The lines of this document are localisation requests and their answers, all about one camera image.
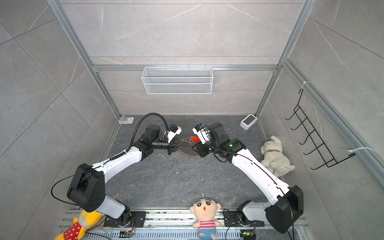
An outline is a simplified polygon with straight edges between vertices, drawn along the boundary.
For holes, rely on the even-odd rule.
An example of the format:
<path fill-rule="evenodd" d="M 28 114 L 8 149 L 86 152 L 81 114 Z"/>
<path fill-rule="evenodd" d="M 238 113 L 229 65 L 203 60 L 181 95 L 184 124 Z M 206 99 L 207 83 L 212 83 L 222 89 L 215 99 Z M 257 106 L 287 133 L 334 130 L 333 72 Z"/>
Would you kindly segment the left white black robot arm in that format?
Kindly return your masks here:
<path fill-rule="evenodd" d="M 181 132 L 181 127 L 173 124 L 162 137 L 160 126 L 149 125 L 127 150 L 93 165 L 78 166 L 67 197 L 88 213 L 106 215 L 121 227 L 128 225 L 130 208 L 107 196 L 105 184 L 122 170 L 147 158 L 155 149 L 166 149 L 171 154 L 184 147 L 186 144 L 176 137 Z"/>

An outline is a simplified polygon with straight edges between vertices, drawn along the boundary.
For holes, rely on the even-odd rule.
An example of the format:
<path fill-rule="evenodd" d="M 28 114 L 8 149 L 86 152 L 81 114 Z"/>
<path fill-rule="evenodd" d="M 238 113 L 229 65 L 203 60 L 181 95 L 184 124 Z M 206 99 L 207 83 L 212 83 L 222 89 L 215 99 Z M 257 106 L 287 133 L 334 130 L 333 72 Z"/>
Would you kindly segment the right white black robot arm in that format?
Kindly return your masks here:
<path fill-rule="evenodd" d="M 231 140 L 221 123 L 197 124 L 193 133 L 200 139 L 193 145 L 199 156 L 220 155 L 243 171 L 266 196 L 266 203 L 244 202 L 237 209 L 239 216 L 245 221 L 268 222 L 282 234 L 294 228 L 304 212 L 304 193 L 298 186 L 290 187 L 274 176 L 240 140 Z"/>

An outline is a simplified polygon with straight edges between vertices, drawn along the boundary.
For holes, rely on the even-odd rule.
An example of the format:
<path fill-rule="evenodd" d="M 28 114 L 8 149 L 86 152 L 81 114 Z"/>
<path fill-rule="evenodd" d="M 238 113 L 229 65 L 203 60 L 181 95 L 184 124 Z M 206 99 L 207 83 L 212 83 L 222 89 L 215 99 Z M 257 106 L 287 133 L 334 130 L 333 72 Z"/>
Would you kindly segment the white wall bracket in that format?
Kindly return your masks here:
<path fill-rule="evenodd" d="M 131 125 L 134 123 L 134 117 L 120 117 L 118 122 L 120 125 Z"/>

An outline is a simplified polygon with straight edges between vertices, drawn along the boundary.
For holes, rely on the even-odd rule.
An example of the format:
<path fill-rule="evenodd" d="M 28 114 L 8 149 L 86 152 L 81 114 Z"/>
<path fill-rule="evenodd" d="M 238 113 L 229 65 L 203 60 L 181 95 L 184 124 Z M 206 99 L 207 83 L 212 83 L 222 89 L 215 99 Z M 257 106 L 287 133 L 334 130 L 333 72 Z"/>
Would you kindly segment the white plush dog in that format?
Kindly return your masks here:
<path fill-rule="evenodd" d="M 282 142 L 276 136 L 271 136 L 270 140 L 261 146 L 261 153 L 264 156 L 261 164 L 277 178 L 294 171 L 296 168 L 283 154 Z"/>

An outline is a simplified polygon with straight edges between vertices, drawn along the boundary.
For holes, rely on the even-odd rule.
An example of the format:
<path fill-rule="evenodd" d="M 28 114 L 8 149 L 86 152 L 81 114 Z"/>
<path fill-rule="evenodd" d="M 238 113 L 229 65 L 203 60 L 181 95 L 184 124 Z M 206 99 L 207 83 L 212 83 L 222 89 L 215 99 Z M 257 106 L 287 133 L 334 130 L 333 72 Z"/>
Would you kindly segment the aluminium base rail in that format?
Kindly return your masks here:
<path fill-rule="evenodd" d="M 103 217 L 96 228 L 88 231 L 86 240 L 197 240 L 197 221 L 187 209 L 137 209 L 131 211 L 132 221 L 124 228 L 114 224 L 110 217 Z M 312 240 L 305 218 L 300 217 L 287 233 L 276 231 L 267 221 L 241 223 L 235 209 L 217 212 L 215 219 L 219 240 Z"/>

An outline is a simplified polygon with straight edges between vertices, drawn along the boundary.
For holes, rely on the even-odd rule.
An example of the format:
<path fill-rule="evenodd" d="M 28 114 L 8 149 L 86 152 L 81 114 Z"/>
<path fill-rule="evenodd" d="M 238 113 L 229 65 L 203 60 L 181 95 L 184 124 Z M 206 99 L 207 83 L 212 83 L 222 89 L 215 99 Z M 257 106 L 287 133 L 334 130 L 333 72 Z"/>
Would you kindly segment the black-haired plush doll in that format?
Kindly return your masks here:
<path fill-rule="evenodd" d="M 193 224 L 193 228 L 198 230 L 200 240 L 216 240 L 217 227 L 222 224 L 215 220 L 215 215 L 221 205 L 211 199 L 197 200 L 192 207 L 191 213 L 197 218 L 197 222 Z"/>

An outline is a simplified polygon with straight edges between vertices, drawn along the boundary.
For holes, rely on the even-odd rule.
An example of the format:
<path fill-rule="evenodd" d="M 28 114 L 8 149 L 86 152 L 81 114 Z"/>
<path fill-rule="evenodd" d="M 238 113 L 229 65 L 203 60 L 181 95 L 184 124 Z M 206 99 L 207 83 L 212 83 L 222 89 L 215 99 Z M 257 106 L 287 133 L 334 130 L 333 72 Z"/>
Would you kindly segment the white digital clock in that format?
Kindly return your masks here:
<path fill-rule="evenodd" d="M 249 130 L 257 121 L 258 118 L 256 116 L 249 114 L 243 120 L 241 120 L 240 127 L 244 130 Z"/>

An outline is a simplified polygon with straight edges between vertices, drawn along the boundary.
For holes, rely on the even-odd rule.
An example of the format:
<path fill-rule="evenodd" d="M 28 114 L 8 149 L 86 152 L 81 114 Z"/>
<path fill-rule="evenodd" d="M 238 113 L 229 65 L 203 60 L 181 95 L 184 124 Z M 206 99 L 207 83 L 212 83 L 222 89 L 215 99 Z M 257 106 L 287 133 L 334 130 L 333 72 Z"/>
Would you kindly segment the yellow red plush toy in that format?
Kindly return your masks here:
<path fill-rule="evenodd" d="M 55 237 L 55 240 L 81 240 L 87 230 L 96 226 L 102 218 L 98 212 L 87 212 L 82 210 L 78 218 L 73 219 L 73 225 L 65 232 Z"/>

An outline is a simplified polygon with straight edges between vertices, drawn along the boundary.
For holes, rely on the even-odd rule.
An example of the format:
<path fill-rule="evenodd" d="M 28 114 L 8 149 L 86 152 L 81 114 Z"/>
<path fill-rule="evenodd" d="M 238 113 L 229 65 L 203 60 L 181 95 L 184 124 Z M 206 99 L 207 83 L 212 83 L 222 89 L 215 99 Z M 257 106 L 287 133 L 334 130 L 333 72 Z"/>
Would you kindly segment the red-handled metal key ring holder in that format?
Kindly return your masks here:
<path fill-rule="evenodd" d="M 182 152 L 183 154 L 189 156 L 189 157 L 197 157 L 199 156 L 193 149 L 192 149 L 192 146 L 195 144 L 195 143 L 199 143 L 200 142 L 200 139 L 198 137 L 187 137 L 185 138 L 188 142 L 189 142 L 189 145 L 187 146 L 188 148 L 186 149 L 185 152 Z"/>

